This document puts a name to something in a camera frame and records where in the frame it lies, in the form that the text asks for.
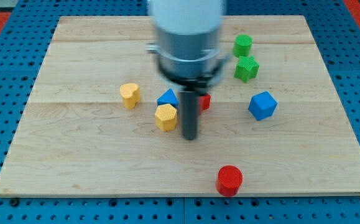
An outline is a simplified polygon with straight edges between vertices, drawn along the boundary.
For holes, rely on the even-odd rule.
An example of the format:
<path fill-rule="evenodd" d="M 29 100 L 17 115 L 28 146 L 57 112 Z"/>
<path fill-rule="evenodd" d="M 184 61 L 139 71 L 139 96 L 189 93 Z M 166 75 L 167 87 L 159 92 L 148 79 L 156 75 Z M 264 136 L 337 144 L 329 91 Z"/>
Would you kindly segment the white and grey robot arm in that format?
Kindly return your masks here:
<path fill-rule="evenodd" d="M 227 58 L 219 58 L 224 0 L 150 0 L 148 13 L 155 54 L 162 76 L 188 91 L 206 92 L 222 77 Z"/>

